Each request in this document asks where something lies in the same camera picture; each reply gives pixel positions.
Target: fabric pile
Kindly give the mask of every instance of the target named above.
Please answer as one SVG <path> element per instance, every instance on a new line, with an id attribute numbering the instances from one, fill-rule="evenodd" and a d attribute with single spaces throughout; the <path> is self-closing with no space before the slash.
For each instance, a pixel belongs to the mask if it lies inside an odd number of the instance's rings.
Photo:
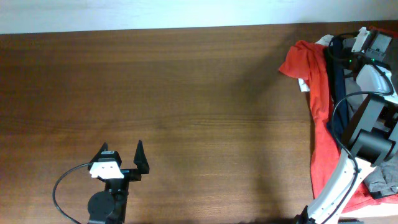
<path id="1" fill-rule="evenodd" d="M 310 172 L 315 198 L 320 195 L 340 157 L 340 150 L 330 134 L 333 102 L 342 99 L 348 93 L 360 91 L 360 87 L 352 78 L 344 78 L 347 71 L 337 66 L 328 54 L 325 54 L 331 38 L 332 36 L 326 35 L 317 43 L 298 41 L 290 48 L 285 62 L 279 68 L 283 74 L 298 78 L 302 91 L 310 92 L 310 111 L 315 123 L 315 150 L 312 154 Z M 331 51 L 338 57 L 343 42 L 335 39 L 332 44 Z M 338 119 L 334 124 L 338 136 L 343 134 L 349 119 L 362 101 L 362 96 L 353 96 L 339 106 L 336 114 Z M 343 212 L 357 210 L 367 205 L 398 203 L 397 191 L 398 156 L 395 156 L 379 166 L 358 187 Z M 383 198 L 375 199 L 377 198 L 375 192 Z"/>

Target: red cloth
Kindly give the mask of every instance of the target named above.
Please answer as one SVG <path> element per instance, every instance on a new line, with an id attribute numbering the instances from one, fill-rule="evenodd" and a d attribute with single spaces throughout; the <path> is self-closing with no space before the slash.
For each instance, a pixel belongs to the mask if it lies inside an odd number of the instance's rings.
<path id="1" fill-rule="evenodd" d="M 333 102 L 329 93 L 326 61 L 323 55 L 325 46 L 300 40 L 290 48 L 286 61 L 279 71 L 292 78 L 302 78 L 310 87 L 310 109 L 315 123 L 315 150 L 311 160 L 311 180 L 313 195 L 317 198 L 337 166 L 339 150 L 326 128 Z M 382 202 L 398 203 L 398 195 L 374 200 L 362 183 L 348 202 L 343 212 L 350 212 L 367 205 Z"/>

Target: navy blue cloth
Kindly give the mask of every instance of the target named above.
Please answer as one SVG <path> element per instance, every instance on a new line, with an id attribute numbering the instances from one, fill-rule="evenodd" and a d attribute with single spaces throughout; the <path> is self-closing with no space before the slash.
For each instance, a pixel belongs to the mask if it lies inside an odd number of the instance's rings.
<path id="1" fill-rule="evenodd" d="M 330 51 L 333 56 L 340 57 L 343 48 L 342 40 L 334 39 Z M 333 98 L 334 104 L 339 102 L 346 96 L 346 86 L 344 81 L 343 66 L 339 62 L 334 61 L 327 53 L 327 48 L 324 51 L 326 59 L 326 71 L 328 73 L 330 95 Z M 340 103 L 335 114 L 335 133 L 337 138 L 341 140 L 341 135 L 347 127 L 349 121 L 347 101 Z M 326 124 L 329 132 L 331 132 L 331 116 L 329 122 Z"/>

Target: cable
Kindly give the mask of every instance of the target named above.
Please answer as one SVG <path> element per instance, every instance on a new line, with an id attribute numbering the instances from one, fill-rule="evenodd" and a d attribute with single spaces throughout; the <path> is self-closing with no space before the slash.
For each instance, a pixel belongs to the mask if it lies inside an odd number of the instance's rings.
<path id="1" fill-rule="evenodd" d="M 331 40 L 330 40 L 330 42 L 329 42 L 329 44 L 328 44 L 328 55 L 330 56 L 330 58 L 332 58 L 333 60 L 335 60 L 335 61 L 337 61 L 337 62 L 346 62 L 346 61 L 349 61 L 350 58 L 338 58 L 338 57 L 335 57 L 333 54 L 331 54 L 331 52 L 330 52 L 330 47 L 331 47 L 331 44 L 333 43 L 333 41 L 334 41 L 336 38 L 339 38 L 339 37 L 344 36 L 344 35 L 356 36 L 356 35 L 358 35 L 358 34 L 359 34 L 359 32 L 357 31 L 357 32 L 350 32 L 350 33 L 339 34 L 339 35 L 336 35 L 336 36 L 332 37 Z"/>
<path id="2" fill-rule="evenodd" d="M 333 217 L 333 215 L 338 211 L 338 209 L 339 209 L 339 208 L 341 207 L 341 205 L 344 203 L 344 201 L 345 201 L 346 198 L 348 197 L 349 193 L 352 191 L 352 189 L 353 189 L 353 187 L 354 187 L 354 185 L 355 185 L 355 182 L 356 182 L 356 180 L 357 180 L 357 178 L 358 178 L 358 174 L 359 174 L 359 172 L 360 172 L 358 163 L 356 162 L 355 158 L 353 157 L 353 155 L 351 154 L 351 152 L 345 147 L 345 145 L 339 140 L 339 138 L 338 138 L 337 135 L 336 135 L 336 132 L 335 132 L 335 125 L 334 125 L 335 122 L 334 122 L 334 121 L 335 121 L 335 114 L 336 114 L 336 111 L 337 111 L 338 106 L 340 105 L 341 102 L 343 102 L 344 100 L 347 100 L 347 98 L 349 98 L 349 97 L 351 97 L 351 96 L 363 95 L 363 94 L 368 94 L 368 95 L 379 95 L 379 96 L 389 96 L 389 95 L 394 94 L 394 87 L 392 86 L 391 82 L 390 82 L 389 79 L 387 78 L 386 74 L 385 74 L 384 72 L 382 72 L 382 71 L 380 70 L 380 68 L 378 68 L 378 67 L 373 63 L 373 61 L 370 60 L 369 58 L 367 58 L 365 55 L 359 54 L 359 53 L 356 53 L 355 55 L 362 56 L 364 60 L 366 60 L 368 63 L 370 63 L 370 64 L 377 70 L 377 72 L 380 73 L 380 75 L 386 80 L 386 82 L 387 82 L 387 84 L 388 84 L 388 86 L 389 86 L 389 92 L 383 93 L 383 92 L 375 92 L 375 91 L 359 91 L 359 92 L 355 92 L 355 93 L 350 93 L 350 94 L 347 94 L 346 96 L 344 96 L 344 97 L 343 97 L 341 100 L 339 100 L 339 101 L 337 102 L 337 104 L 335 105 L 335 108 L 333 109 L 333 113 L 332 113 L 332 115 L 331 115 L 331 133 L 332 133 L 332 136 L 333 136 L 333 138 L 335 139 L 337 145 L 338 145 L 342 150 L 344 150 L 344 151 L 347 153 L 348 157 L 354 162 L 354 170 L 355 170 L 355 173 L 354 173 L 354 179 L 353 179 L 353 181 L 352 181 L 352 183 L 351 183 L 351 185 L 350 185 L 350 187 L 349 187 L 347 193 L 345 193 L 345 195 L 344 195 L 343 198 L 341 199 L 340 203 L 336 206 L 336 208 L 335 208 L 334 211 L 328 216 L 328 218 L 326 218 L 326 219 L 322 222 L 322 224 L 325 224 L 331 217 Z"/>
<path id="3" fill-rule="evenodd" d="M 74 167 L 74 168 L 68 170 L 66 173 L 62 174 L 62 176 L 56 181 L 56 183 L 55 183 L 55 185 L 54 185 L 54 188 L 53 188 L 53 190 L 52 190 L 52 201 L 54 202 L 55 208 L 57 208 L 58 211 L 59 211 L 64 217 L 66 217 L 67 219 L 69 219 L 70 221 L 72 221 L 72 222 L 74 222 L 74 223 L 76 223 L 76 224 L 81 224 L 81 223 L 78 222 L 77 220 L 75 220 L 74 218 L 70 217 L 69 215 L 67 215 L 67 214 L 59 207 L 59 205 L 58 205 L 58 203 L 57 203 L 57 200 L 55 199 L 55 191 L 57 190 L 57 186 L 58 186 L 58 184 L 61 182 L 61 180 L 62 180 L 64 177 L 66 177 L 68 174 L 70 174 L 71 172 L 73 172 L 73 171 L 75 171 L 75 170 L 77 170 L 77 169 L 80 169 L 80 168 L 86 167 L 86 166 L 90 166 L 90 165 L 92 165 L 92 163 L 89 162 L 89 163 L 82 164 L 82 165 L 76 166 L 76 167 Z"/>

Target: gray cloth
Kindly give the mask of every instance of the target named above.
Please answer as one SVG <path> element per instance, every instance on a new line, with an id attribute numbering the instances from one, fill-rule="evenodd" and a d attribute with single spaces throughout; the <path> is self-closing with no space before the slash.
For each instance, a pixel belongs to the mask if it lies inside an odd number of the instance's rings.
<path id="1" fill-rule="evenodd" d="M 383 197 L 398 193 L 398 156 L 383 162 L 367 178 L 364 183 L 370 192 L 379 192 Z"/>
<path id="2" fill-rule="evenodd" d="M 389 49 L 386 52 L 384 62 L 389 64 L 392 70 L 392 82 L 394 80 L 398 84 L 398 40 L 394 39 Z M 346 94 L 361 91 L 361 88 L 356 84 L 353 78 L 345 79 Z M 363 102 L 362 95 L 352 96 L 347 99 L 349 117 L 354 115 L 359 106 Z M 380 122 L 375 124 L 376 128 L 384 129 L 384 125 Z M 365 185 L 371 193 L 378 192 L 380 196 L 387 197 L 398 194 L 398 154 L 391 160 L 382 162 L 365 180 Z"/>

